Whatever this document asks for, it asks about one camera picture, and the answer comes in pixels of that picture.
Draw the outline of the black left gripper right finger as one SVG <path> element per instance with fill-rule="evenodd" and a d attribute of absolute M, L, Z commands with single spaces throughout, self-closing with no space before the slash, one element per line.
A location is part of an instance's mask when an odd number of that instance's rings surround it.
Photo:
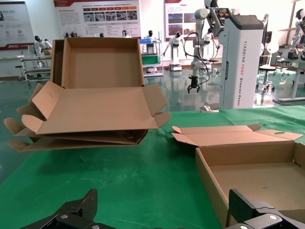
<path fill-rule="evenodd" d="M 230 229 L 303 229 L 305 224 L 284 216 L 266 202 L 250 200 L 237 189 L 229 191 Z"/>

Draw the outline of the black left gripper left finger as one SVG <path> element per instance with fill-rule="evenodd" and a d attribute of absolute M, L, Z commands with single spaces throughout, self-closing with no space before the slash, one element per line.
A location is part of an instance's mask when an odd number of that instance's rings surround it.
<path fill-rule="evenodd" d="M 98 209 L 98 193 L 90 189 L 78 200 L 65 202 L 52 215 L 33 222 L 25 229 L 102 229 L 101 223 L 94 221 Z"/>

